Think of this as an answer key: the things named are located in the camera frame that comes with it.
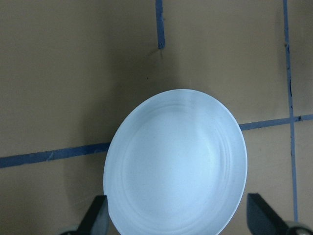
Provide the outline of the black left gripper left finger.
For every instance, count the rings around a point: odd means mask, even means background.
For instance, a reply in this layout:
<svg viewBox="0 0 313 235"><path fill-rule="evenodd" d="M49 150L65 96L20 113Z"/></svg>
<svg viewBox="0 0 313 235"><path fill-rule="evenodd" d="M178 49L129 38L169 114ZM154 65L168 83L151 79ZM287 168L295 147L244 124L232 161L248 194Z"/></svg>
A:
<svg viewBox="0 0 313 235"><path fill-rule="evenodd" d="M93 200L76 230L77 235L106 235L109 229L108 201L105 195Z"/></svg>

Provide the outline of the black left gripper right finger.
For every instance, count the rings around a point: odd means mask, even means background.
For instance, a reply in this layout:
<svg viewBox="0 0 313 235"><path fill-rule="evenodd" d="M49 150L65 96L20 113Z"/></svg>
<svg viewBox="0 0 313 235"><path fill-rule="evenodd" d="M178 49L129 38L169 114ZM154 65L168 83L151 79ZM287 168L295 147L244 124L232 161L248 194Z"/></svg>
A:
<svg viewBox="0 0 313 235"><path fill-rule="evenodd" d="M258 193L247 195L246 221L252 235L286 235L289 229Z"/></svg>

